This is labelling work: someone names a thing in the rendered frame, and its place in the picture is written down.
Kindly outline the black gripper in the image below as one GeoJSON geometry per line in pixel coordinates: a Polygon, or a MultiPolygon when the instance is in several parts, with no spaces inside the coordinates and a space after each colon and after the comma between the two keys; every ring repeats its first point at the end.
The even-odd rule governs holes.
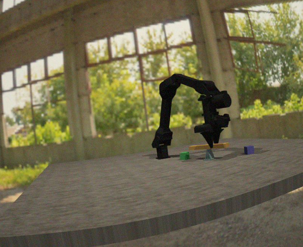
{"type": "Polygon", "coordinates": [[[214,143],[219,142],[220,133],[222,132],[222,130],[224,130],[221,128],[228,127],[228,125],[222,126],[221,124],[217,124],[217,123],[212,124],[211,119],[213,112],[215,112],[215,115],[219,114],[219,112],[217,112],[216,109],[203,111],[203,114],[201,114],[201,116],[204,116],[205,123],[203,125],[194,127],[194,132],[195,133],[200,132],[200,134],[202,134],[202,136],[205,138],[205,140],[207,141],[208,145],[211,148],[213,148],[213,142],[214,143]]]}

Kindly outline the tan wooden bar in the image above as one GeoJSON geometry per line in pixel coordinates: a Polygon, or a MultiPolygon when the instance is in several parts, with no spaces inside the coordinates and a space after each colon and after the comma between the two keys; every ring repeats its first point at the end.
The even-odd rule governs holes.
{"type": "Polygon", "coordinates": [[[209,145],[193,145],[193,146],[189,146],[189,150],[215,149],[215,148],[227,148],[227,147],[229,147],[229,142],[214,143],[213,148],[211,148],[209,145]]]}

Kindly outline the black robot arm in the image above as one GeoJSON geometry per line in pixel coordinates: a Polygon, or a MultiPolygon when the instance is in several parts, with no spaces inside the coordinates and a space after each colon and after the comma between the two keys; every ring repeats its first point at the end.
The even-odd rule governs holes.
{"type": "MultiPolygon", "coordinates": [[[[160,83],[159,93],[162,98],[160,125],[155,133],[152,147],[157,149],[156,159],[170,158],[168,147],[171,145],[173,132],[170,131],[170,115],[172,99],[181,84],[194,88],[200,95],[198,101],[202,101],[203,111],[227,108],[231,105],[231,97],[227,91],[219,91],[213,81],[198,80],[182,74],[173,74],[160,83]],[[206,96],[205,96],[206,95],[206,96]],[[163,144],[163,145],[160,145],[163,144]]],[[[213,112],[211,123],[226,126],[229,124],[229,114],[215,115],[213,112]]]]}

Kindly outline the green cube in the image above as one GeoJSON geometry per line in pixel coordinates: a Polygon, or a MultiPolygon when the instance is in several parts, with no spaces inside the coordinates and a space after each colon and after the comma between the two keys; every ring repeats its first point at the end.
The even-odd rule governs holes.
{"type": "Polygon", "coordinates": [[[189,159],[189,152],[182,152],[180,153],[180,160],[187,160],[189,159]]]}

